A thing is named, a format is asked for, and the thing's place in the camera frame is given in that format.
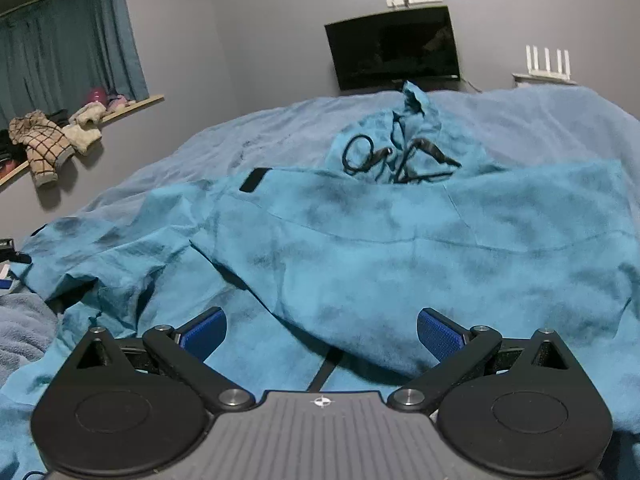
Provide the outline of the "beige checkered garment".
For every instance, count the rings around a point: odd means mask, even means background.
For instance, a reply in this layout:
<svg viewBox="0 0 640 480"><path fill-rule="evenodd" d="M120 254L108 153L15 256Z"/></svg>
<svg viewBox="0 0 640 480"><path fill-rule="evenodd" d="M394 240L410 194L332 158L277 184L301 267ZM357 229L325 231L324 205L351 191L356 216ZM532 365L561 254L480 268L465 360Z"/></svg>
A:
<svg viewBox="0 0 640 480"><path fill-rule="evenodd" d="M12 143L25 150L35 187L58 182L58 170L75 153L62 129L41 110L34 110L13 118L8 131Z"/></svg>

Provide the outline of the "white wifi router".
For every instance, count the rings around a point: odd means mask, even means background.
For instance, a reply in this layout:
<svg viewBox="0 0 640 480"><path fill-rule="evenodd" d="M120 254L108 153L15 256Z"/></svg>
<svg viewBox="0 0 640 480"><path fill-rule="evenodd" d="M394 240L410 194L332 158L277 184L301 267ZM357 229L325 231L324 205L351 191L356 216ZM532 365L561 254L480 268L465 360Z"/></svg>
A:
<svg viewBox="0 0 640 480"><path fill-rule="evenodd" d="M572 82L570 51L547 47L538 48L531 44L525 46L526 75L537 79L550 79Z"/></svg>

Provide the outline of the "black flat monitor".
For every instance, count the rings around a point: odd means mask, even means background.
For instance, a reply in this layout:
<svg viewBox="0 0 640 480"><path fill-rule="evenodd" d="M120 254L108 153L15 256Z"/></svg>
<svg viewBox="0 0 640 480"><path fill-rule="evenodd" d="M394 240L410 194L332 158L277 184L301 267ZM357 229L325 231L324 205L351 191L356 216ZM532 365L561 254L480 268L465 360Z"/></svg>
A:
<svg viewBox="0 0 640 480"><path fill-rule="evenodd" d="M460 64L446 6L390 11L324 26L338 88L397 81L458 81Z"/></svg>

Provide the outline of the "pink slippers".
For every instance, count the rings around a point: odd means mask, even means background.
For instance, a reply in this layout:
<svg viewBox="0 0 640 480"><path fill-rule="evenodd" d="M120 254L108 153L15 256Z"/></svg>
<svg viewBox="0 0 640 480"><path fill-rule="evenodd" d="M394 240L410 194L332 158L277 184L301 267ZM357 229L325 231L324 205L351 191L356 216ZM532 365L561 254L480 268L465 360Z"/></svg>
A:
<svg viewBox="0 0 640 480"><path fill-rule="evenodd" d="M120 112L128 106L136 104L135 100L128 100L123 94L108 93L102 87L92 88L88 92L86 103L90 104L94 102L101 103L108 114Z"/></svg>

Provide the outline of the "teal window curtain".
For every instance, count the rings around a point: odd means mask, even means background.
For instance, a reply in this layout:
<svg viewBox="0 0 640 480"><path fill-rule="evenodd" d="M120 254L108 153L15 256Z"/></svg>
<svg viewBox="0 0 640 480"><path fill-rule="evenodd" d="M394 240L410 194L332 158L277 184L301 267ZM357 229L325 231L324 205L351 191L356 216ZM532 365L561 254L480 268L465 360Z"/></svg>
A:
<svg viewBox="0 0 640 480"><path fill-rule="evenodd" d="M74 112L103 89L149 97L127 0L43 0L1 19L1 125Z"/></svg>

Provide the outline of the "cream fuzzy garment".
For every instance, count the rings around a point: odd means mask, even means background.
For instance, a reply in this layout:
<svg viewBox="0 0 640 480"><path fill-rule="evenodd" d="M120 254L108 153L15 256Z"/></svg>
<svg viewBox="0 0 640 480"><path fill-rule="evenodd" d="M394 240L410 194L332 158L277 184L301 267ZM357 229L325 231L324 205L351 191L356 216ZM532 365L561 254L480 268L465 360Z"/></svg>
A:
<svg viewBox="0 0 640 480"><path fill-rule="evenodd" d="M101 103L86 104L62 128L64 136L78 154L87 154L89 148L102 138L100 125L105 113L106 109Z"/></svg>

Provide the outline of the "teal tie-dye hooded jacket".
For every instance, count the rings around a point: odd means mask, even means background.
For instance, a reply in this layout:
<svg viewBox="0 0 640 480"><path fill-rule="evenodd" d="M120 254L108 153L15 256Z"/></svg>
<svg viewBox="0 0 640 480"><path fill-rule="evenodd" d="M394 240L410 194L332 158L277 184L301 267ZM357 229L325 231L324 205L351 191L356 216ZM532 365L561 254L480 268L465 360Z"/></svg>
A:
<svg viewBox="0 0 640 480"><path fill-rule="evenodd" d="M254 393L389 392L433 365L432 307L508 337L556 330L604 397L610 479L639 474L639 211L620 160L506 164L413 84L337 133L318 167L256 166L154 188L129 221L82 208L25 240L21 285L73 297L43 356L1 384L1 474L41 467L29 419L92 326L117 337L224 310L209 365Z"/></svg>

